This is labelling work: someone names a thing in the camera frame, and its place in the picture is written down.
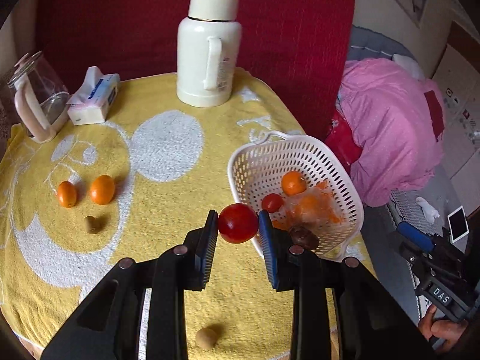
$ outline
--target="white thermos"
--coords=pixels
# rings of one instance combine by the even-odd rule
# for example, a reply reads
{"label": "white thermos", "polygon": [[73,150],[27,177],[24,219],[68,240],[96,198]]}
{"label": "white thermos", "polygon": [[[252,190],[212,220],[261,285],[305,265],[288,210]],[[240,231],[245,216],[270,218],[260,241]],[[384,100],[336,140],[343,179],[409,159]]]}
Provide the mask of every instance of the white thermos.
{"label": "white thermos", "polygon": [[238,0],[190,0],[178,26],[177,96],[194,107],[225,103],[239,52]]}

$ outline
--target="red curtain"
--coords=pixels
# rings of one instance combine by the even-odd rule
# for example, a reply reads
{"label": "red curtain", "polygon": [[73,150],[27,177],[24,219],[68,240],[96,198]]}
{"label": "red curtain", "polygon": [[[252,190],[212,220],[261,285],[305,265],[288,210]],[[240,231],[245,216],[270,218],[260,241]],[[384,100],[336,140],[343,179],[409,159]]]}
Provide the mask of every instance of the red curtain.
{"label": "red curtain", "polygon": [[[240,0],[238,66],[270,85],[310,135],[334,111],[355,0]],[[70,92],[97,65],[122,80],[176,70],[189,0],[40,0],[37,46]]]}

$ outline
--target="metal bolt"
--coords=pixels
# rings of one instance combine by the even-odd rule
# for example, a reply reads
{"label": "metal bolt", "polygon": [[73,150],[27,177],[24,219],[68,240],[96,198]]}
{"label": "metal bolt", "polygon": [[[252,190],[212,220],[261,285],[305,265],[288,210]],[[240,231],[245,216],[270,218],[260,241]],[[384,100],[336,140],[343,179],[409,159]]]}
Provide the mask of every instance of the metal bolt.
{"label": "metal bolt", "polygon": [[295,256],[298,256],[299,254],[303,253],[303,247],[300,245],[292,245],[289,248],[289,252]]}
{"label": "metal bolt", "polygon": [[130,268],[134,264],[134,262],[135,261],[130,257],[125,257],[118,262],[118,266],[121,269],[127,269],[127,268]]}
{"label": "metal bolt", "polygon": [[360,262],[355,257],[347,257],[345,260],[345,265],[349,268],[357,268]]}
{"label": "metal bolt", "polygon": [[176,247],[173,248],[173,252],[177,256],[182,256],[186,252],[188,252],[188,248],[185,245],[177,245]]}

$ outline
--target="pink blanket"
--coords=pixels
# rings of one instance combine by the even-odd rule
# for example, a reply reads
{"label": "pink blanket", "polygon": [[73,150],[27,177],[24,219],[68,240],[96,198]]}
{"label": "pink blanket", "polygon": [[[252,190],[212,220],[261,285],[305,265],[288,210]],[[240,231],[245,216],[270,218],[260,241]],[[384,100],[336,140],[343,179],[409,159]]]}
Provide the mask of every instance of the pink blanket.
{"label": "pink blanket", "polygon": [[434,175],[443,155],[442,135],[437,141],[428,91],[442,98],[434,81],[418,81],[384,58],[345,64],[341,107],[355,143],[363,147],[350,177],[365,204],[381,206],[393,189],[421,189]]}

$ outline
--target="yellow towel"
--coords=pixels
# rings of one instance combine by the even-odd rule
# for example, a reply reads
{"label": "yellow towel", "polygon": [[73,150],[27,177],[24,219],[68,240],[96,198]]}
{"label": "yellow towel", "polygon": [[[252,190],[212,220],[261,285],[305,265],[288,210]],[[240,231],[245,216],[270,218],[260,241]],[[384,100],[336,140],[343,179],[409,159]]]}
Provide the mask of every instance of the yellow towel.
{"label": "yellow towel", "polygon": [[[105,124],[68,122],[43,145],[13,128],[0,163],[0,304],[19,335],[45,346],[120,258],[156,258],[201,227],[209,209],[232,203],[227,162],[239,146],[268,130],[302,131],[271,89],[241,69],[235,94],[215,108],[180,102],[175,80],[166,74],[122,82]],[[107,206],[88,197],[102,174],[117,183]],[[68,179],[79,189],[71,209],[55,196]],[[87,215],[101,219],[101,232],[86,232]],[[360,236],[349,251],[371,269]],[[269,359],[288,351],[292,298],[272,290],[250,242],[219,237],[206,290],[185,294],[190,358]],[[210,325],[222,337],[201,351],[195,333]]]}

